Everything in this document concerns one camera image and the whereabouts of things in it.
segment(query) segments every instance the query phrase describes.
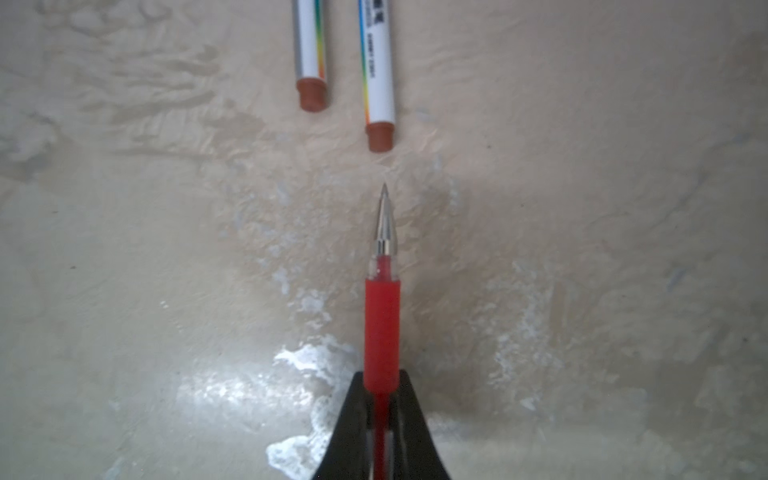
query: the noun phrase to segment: rainbow stripe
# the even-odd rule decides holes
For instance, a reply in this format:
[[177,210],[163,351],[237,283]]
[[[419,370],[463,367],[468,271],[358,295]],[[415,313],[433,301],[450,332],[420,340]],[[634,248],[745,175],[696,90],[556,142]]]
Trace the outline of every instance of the rainbow stripe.
[[315,36],[317,37],[317,71],[320,78],[326,79],[326,59],[323,57],[323,0],[315,0]]
[[362,0],[357,0],[357,10],[360,21],[360,57],[362,58],[362,105],[366,111],[366,125],[371,123],[371,116],[368,110],[368,75],[366,73],[366,31],[362,27]]

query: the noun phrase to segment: pen grip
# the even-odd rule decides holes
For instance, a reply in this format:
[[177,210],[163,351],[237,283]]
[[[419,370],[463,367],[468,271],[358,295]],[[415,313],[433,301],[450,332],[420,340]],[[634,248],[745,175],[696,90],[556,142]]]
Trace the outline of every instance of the pen grip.
[[366,280],[366,345],[362,381],[374,395],[400,384],[400,282]]

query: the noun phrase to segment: marker barrel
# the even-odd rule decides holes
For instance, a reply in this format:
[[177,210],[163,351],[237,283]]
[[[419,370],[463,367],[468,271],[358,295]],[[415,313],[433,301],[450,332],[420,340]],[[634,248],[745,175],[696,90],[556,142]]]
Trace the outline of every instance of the marker barrel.
[[386,152],[392,150],[395,133],[389,0],[358,0],[358,9],[368,148]]
[[323,0],[293,0],[293,48],[301,108],[321,111],[328,91]]

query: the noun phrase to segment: silver cone tip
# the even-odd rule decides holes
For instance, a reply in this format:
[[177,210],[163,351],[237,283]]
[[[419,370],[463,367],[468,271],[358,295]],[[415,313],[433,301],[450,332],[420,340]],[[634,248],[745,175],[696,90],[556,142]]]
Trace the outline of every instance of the silver cone tip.
[[386,184],[382,187],[382,195],[379,198],[379,214],[376,217],[374,235],[374,254],[376,256],[397,254],[395,218],[392,215],[392,203],[389,201],[389,191]]

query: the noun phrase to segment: beige stone surface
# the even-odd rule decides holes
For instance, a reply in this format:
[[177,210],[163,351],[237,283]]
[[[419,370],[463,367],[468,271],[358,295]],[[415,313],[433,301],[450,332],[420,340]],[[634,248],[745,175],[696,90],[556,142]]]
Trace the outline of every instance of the beige stone surface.
[[768,475],[768,10],[356,7],[298,108],[290,6],[0,6],[3,478],[309,478],[361,367],[386,181],[402,365],[454,478]]

